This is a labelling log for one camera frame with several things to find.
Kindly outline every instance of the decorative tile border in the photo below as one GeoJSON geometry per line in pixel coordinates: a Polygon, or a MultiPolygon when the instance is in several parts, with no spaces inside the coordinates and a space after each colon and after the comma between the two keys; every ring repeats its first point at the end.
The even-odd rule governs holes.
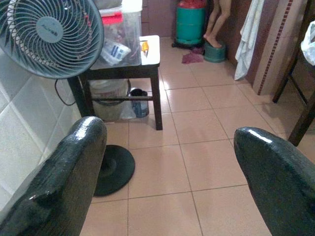
{"type": "Polygon", "coordinates": [[[269,55],[269,59],[268,59],[268,63],[267,63],[267,66],[266,66],[266,69],[265,69],[265,72],[264,72],[264,75],[262,77],[262,81],[261,81],[261,84],[260,84],[260,87],[259,87],[259,90],[258,90],[258,95],[261,94],[261,91],[264,87],[264,84],[265,84],[265,81],[266,81],[266,78],[267,78],[267,75],[268,75],[268,72],[269,72],[269,68],[270,68],[270,65],[272,63],[272,60],[274,58],[274,54],[275,54],[275,51],[277,49],[277,46],[278,46],[278,43],[279,43],[279,40],[280,40],[280,37],[282,35],[282,31],[284,29],[284,25],[286,23],[286,20],[287,20],[287,17],[289,15],[289,12],[290,12],[290,9],[292,7],[292,3],[293,3],[293,0],[289,0],[288,1],[288,4],[287,4],[287,7],[286,7],[286,10],[285,10],[285,13],[284,13],[284,16],[282,18],[282,22],[280,24],[280,27],[279,27],[279,30],[278,30],[278,34],[277,34],[277,37],[276,37],[276,40],[275,40],[275,43],[274,43],[274,46],[271,50],[271,53],[269,55]]]}

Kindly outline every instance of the bare foot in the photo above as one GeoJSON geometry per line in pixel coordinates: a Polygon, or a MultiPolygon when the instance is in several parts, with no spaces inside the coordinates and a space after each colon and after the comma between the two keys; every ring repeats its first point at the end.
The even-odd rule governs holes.
{"type": "Polygon", "coordinates": [[[207,40],[207,42],[208,42],[212,47],[214,47],[214,48],[220,48],[220,47],[222,47],[222,45],[217,42],[217,40],[216,40],[215,37],[211,37],[211,36],[206,35],[206,36],[204,36],[204,38],[207,40]]]}

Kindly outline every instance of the power cord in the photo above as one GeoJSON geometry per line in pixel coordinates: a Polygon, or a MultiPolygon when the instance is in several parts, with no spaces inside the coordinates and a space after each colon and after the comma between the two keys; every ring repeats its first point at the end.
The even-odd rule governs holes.
{"type": "Polygon", "coordinates": [[[61,102],[63,102],[63,104],[65,104],[66,106],[72,106],[72,105],[74,105],[75,102],[72,103],[72,104],[67,104],[67,103],[65,103],[64,100],[60,97],[60,94],[59,94],[58,89],[57,89],[57,82],[58,82],[58,80],[55,81],[55,90],[56,90],[56,93],[57,93],[59,99],[61,100],[61,102]]]}

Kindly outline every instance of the fan guard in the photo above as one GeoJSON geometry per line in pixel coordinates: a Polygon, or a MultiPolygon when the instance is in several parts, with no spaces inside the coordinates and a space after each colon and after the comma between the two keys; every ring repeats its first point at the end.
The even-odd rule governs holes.
{"type": "Polygon", "coordinates": [[[0,0],[0,47],[33,74],[77,76],[96,61],[103,39],[92,0],[0,0]]]}

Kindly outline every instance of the hanging towel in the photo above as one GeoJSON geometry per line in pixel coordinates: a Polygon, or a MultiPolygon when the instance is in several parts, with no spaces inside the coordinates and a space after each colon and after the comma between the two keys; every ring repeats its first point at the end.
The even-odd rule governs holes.
{"type": "Polygon", "coordinates": [[[235,80],[246,76],[250,68],[264,2],[265,0],[252,0],[246,20],[241,29],[242,39],[235,55],[238,61],[235,80]]]}

